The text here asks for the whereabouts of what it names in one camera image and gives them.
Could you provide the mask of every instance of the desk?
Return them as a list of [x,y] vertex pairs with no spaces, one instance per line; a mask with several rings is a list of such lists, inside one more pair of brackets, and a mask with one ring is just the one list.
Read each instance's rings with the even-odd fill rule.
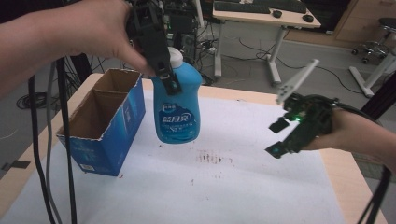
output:
[[[220,31],[219,31],[219,45],[215,55],[215,76],[221,77],[221,39],[223,38],[223,25],[225,21],[239,21],[248,22],[255,24],[266,24],[271,26],[279,26],[276,36],[276,44],[271,54],[266,55],[266,61],[271,70],[272,84],[275,86],[281,82],[279,73],[276,68],[276,56],[279,52],[282,44],[283,37],[288,31],[288,27],[304,27],[304,28],[316,28],[320,27],[319,21],[314,17],[313,22],[305,22],[302,18],[304,14],[288,12],[282,10],[282,17],[277,19],[272,14],[257,14],[257,13],[241,13],[241,12],[228,12],[228,11],[216,11],[213,8],[213,16],[221,20]],[[254,28],[248,32],[251,36],[254,32]]]
[[[73,95],[68,102],[70,113],[76,109],[83,97],[100,76],[99,74],[89,76],[81,88]],[[153,88],[149,80],[143,80],[143,86],[145,90],[152,90]],[[275,105],[276,98],[273,94],[227,90],[205,86],[200,88],[199,95],[201,97],[244,100],[265,105]],[[52,126],[53,130],[57,130],[62,126],[60,114],[53,119]],[[47,139],[47,130],[44,130],[39,136],[40,155],[42,157],[46,154]],[[356,223],[372,195],[356,162],[350,153],[341,150],[321,150],[320,156],[323,159],[325,169],[332,182],[332,187],[340,208],[343,211],[346,223]],[[33,153],[30,147],[20,157],[20,160],[33,161]],[[11,168],[0,180],[0,217],[5,214],[21,193],[24,184],[34,169],[35,166],[33,163],[29,165],[27,169]],[[386,223],[382,213],[378,215],[376,223]]]

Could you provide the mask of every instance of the person's arm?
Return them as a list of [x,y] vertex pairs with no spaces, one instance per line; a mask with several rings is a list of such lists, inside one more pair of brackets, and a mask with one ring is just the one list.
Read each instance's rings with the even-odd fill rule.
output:
[[145,58],[129,44],[129,11],[121,0],[84,0],[0,24],[0,98],[65,55],[115,57],[153,75]]
[[396,133],[359,115],[334,110],[332,133],[316,138],[304,149],[328,147],[370,155],[396,174]]

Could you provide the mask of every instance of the human hand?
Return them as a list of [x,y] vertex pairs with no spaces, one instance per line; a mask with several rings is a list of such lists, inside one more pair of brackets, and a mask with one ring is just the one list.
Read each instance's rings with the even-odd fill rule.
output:
[[130,9],[121,0],[83,0],[50,10],[47,13],[53,14],[49,16],[53,24],[49,42],[58,42],[66,55],[114,57],[146,75],[154,75],[146,59],[129,43],[125,24]]
[[314,139],[303,150],[338,148],[349,152],[375,155],[375,142],[388,131],[378,124],[343,109],[334,109],[332,132]]

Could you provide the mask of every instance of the office chair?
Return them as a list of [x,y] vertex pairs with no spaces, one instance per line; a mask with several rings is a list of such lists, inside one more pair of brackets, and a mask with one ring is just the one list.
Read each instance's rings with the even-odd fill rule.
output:
[[387,57],[390,49],[384,45],[385,41],[392,33],[396,33],[396,18],[381,18],[378,20],[380,27],[387,31],[379,41],[367,41],[363,44],[358,45],[352,50],[352,54],[357,55],[359,49],[366,52],[366,55],[361,59],[363,63],[368,63],[368,56],[374,55],[380,59]]

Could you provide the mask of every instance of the metal table leg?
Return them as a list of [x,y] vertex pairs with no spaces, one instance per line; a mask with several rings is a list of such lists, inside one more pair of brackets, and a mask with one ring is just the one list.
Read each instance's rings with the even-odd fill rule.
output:
[[225,21],[221,21],[220,28],[219,28],[219,45],[218,49],[216,50],[215,54],[215,77],[221,77],[221,43],[222,43],[222,29],[223,24]]
[[276,68],[276,56],[279,52],[280,46],[282,44],[283,41],[283,37],[285,36],[286,32],[288,31],[288,28],[286,26],[281,26],[279,28],[279,31],[277,33],[277,37],[276,37],[276,44],[275,47],[272,51],[272,53],[270,55],[266,56],[266,60],[268,62],[268,65],[270,67],[270,72],[271,72],[271,78],[272,78],[272,85],[275,86],[277,84],[280,84],[280,76],[279,73],[277,72],[277,68]]
[[356,82],[358,82],[361,90],[364,92],[366,97],[372,97],[374,94],[371,90],[375,82],[387,71],[387,69],[396,63],[396,48],[394,48],[388,56],[382,61],[382,63],[374,70],[374,72],[364,80],[361,76],[361,73],[358,71],[356,67],[350,66],[349,71],[352,73],[352,76],[355,78]]

